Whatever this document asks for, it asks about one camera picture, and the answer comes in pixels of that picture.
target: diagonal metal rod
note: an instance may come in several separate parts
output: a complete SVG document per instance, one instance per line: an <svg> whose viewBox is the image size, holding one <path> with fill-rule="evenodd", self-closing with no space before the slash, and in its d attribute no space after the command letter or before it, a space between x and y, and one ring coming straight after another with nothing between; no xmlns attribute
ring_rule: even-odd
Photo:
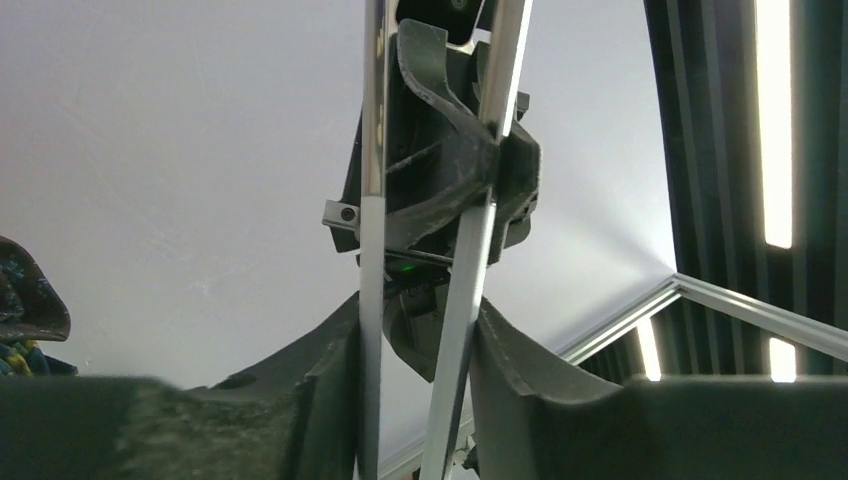
<svg viewBox="0 0 848 480"><path fill-rule="evenodd" d="M678 273L680 294L708 308L848 361L848 332L711 283Z"/></svg>
<svg viewBox="0 0 848 480"><path fill-rule="evenodd" d="M389 0L367 0L362 102L359 322L361 407L357 465L377 480L380 449L380 357L383 341L383 259L386 246L386 122Z"/></svg>
<svg viewBox="0 0 848 480"><path fill-rule="evenodd" d="M509 135L512 126L531 5L532 0L500 0L496 5L478 116L498 143ZM460 217L430 400L422 480L450 479L495 210L495 199L489 192L481 205L469 208Z"/></svg>
<svg viewBox="0 0 848 480"><path fill-rule="evenodd" d="M596 329L568 345L560 357L572 365L580 365L632 330L639 321L651 318L680 298L677 281L671 277L637 298Z"/></svg>

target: screw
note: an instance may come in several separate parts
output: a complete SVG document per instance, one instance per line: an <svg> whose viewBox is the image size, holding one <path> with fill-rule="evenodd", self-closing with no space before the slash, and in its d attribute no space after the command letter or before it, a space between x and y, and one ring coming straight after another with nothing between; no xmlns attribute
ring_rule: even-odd
<svg viewBox="0 0 848 480"><path fill-rule="evenodd" d="M342 220L350 222L354 218L356 218L356 212L354 212L352 208L346 207L342 209Z"/></svg>

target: patterned fabric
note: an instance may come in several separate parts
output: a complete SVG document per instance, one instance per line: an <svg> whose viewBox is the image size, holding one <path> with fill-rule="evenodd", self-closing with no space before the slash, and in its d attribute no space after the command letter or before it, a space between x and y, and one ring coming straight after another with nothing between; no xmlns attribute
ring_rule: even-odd
<svg viewBox="0 0 848 480"><path fill-rule="evenodd" d="M0 343L0 376L37 377L76 374L76 367L48 357L33 340Z"/></svg>
<svg viewBox="0 0 848 480"><path fill-rule="evenodd" d="M23 247L0 236L0 343L62 342L70 330L68 309L44 272Z"/></svg>

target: light strip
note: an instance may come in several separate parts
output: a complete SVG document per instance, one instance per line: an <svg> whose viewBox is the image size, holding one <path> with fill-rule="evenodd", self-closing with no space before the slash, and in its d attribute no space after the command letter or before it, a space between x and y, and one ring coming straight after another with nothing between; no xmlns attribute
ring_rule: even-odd
<svg viewBox="0 0 848 480"><path fill-rule="evenodd" d="M650 318L640 320L636 324L639 335L639 348L642 350L642 363L645 364L645 376L652 382L662 377L660 372L660 357L657 353L657 340L654 337L654 326Z"/></svg>
<svg viewBox="0 0 848 480"><path fill-rule="evenodd" d="M756 0L757 94L766 243L792 247L790 0Z"/></svg>
<svg viewBox="0 0 848 480"><path fill-rule="evenodd" d="M771 379L775 382L795 381L795 347L783 340L769 340L769 366Z"/></svg>

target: ceiling panel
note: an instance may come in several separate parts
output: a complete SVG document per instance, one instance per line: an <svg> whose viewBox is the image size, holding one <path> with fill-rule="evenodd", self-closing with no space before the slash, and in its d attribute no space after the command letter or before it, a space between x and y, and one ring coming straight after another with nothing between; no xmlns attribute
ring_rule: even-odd
<svg viewBox="0 0 848 480"><path fill-rule="evenodd" d="M487 294L559 347L675 264L642 3L535 2L521 89L544 148L529 240ZM357 288L320 219L361 103L352 0L0 2L0 232L73 318L84 374L210 384ZM429 386L384 358L383 453Z"/></svg>

